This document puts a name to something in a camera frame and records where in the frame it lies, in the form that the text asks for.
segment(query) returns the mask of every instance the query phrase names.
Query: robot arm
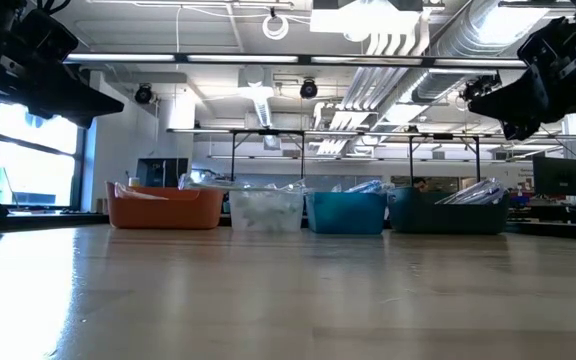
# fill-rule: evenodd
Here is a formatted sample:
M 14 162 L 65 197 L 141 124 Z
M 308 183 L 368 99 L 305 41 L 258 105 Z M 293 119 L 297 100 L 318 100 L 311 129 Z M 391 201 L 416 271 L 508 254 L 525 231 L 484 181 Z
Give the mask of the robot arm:
M 508 140 L 524 140 L 542 123 L 576 113 L 576 21 L 552 20 L 517 55 L 528 65 L 519 80 L 467 99 L 470 111 L 498 119 Z
M 24 16 L 26 0 L 0 0 L 0 101 L 88 128 L 94 117 L 121 112 L 124 105 L 90 88 L 77 68 L 63 64 L 79 41 L 51 15 L 70 2 L 54 6 L 54 0 L 38 0 L 38 8 Z

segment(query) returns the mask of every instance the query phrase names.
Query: person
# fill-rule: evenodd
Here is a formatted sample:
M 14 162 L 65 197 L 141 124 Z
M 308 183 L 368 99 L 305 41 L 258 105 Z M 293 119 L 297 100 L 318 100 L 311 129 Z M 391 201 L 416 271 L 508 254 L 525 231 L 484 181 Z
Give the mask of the person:
M 424 178 L 417 177 L 412 179 L 412 186 L 420 192 L 428 192 L 428 184 Z

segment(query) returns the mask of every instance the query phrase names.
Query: computer monitor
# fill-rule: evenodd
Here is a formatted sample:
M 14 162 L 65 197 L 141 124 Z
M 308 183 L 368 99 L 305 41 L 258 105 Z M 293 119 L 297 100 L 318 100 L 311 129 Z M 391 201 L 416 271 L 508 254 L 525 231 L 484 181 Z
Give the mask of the computer monitor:
M 188 159 L 139 159 L 137 177 L 142 186 L 177 187 L 179 176 L 188 170 Z
M 535 193 L 576 196 L 576 160 L 534 157 Z

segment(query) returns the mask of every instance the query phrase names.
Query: white bin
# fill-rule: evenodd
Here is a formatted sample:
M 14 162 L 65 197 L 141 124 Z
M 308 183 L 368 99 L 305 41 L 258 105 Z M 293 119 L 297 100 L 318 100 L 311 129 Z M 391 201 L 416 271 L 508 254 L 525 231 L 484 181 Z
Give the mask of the white bin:
M 304 196 L 283 191 L 231 191 L 230 214 L 235 231 L 301 230 Z

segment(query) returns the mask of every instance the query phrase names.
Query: table surface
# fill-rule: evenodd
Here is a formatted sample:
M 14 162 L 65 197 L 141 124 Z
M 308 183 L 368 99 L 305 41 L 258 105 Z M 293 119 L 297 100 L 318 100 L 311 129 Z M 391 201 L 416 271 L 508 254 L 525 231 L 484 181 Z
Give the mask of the table surface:
M 0 235 L 0 359 L 576 359 L 576 240 Z

